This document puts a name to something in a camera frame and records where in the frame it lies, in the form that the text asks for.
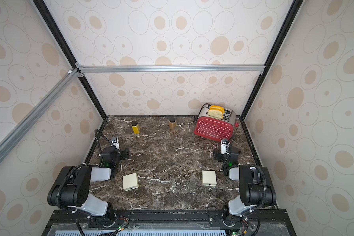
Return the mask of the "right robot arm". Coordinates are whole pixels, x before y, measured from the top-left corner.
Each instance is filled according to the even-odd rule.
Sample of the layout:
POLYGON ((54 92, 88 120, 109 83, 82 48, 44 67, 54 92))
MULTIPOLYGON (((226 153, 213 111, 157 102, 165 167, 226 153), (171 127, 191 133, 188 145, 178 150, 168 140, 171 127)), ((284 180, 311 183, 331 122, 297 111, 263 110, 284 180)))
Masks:
POLYGON ((240 154, 240 149, 236 147, 213 151, 213 158, 223 163, 223 174, 239 183, 238 196, 223 207, 223 221, 231 226, 257 210, 276 203, 276 193, 268 169, 254 164, 239 164, 240 154))

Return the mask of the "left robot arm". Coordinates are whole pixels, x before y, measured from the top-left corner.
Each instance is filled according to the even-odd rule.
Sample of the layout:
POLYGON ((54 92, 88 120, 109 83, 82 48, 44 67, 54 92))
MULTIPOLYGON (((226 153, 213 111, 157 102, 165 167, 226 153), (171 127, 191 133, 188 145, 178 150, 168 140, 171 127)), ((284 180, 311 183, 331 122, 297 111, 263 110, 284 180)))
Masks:
POLYGON ((129 149, 120 149, 118 138, 108 139, 98 129, 94 135, 99 164, 63 167, 47 195, 47 202, 72 213, 81 212, 89 217, 104 216, 115 220, 117 215, 112 204, 95 197, 89 189, 93 182, 113 179, 119 171, 120 162, 129 158, 129 149))

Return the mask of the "cream drawer jewelry box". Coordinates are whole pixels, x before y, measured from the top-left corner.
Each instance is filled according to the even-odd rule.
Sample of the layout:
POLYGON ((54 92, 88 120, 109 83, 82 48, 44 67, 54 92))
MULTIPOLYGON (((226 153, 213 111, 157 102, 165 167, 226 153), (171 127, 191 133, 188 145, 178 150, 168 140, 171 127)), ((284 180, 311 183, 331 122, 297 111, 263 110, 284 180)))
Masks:
POLYGON ((138 180, 138 175, 136 173, 123 176, 124 191, 130 191, 133 189, 137 189, 138 187, 139 187, 139 180, 138 180))

